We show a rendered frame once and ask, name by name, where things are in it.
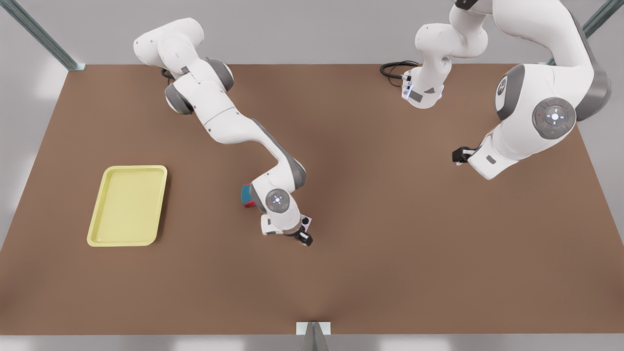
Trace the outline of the yellow rectangular tray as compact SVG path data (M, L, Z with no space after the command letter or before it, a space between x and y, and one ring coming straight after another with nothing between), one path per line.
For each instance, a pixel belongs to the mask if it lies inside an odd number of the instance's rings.
M158 233L168 171L164 166L111 166L103 173L87 243L150 245Z

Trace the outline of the silver frame post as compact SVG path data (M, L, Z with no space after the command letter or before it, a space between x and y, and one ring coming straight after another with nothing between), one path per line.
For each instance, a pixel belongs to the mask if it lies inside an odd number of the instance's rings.
M16 0L0 0L0 6L37 40L68 71L84 71L86 64L76 62Z
M562 0L590 48L624 62L624 0Z
M303 335L302 351L330 351L326 335L331 334L330 322L297 322L296 335Z

